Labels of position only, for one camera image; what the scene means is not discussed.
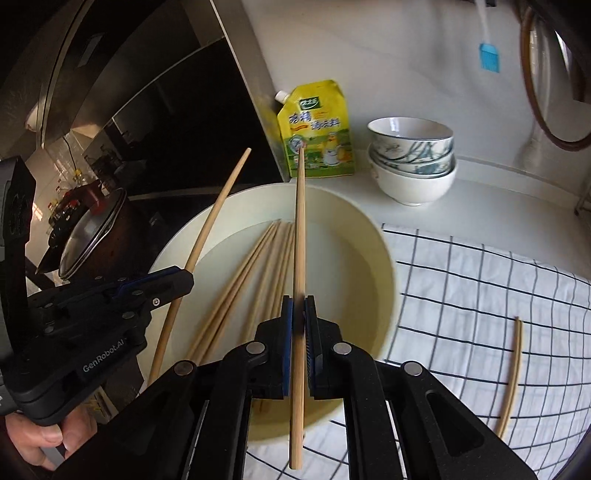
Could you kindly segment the person's left hand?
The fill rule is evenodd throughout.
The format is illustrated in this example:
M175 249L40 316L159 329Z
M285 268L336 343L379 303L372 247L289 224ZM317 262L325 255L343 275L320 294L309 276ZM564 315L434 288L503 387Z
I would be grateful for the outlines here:
M97 423L84 405L76 407L58 425L39 426L20 413L5 417L8 436L21 457L29 464L54 471L55 463L45 449L63 445L68 459L97 432Z

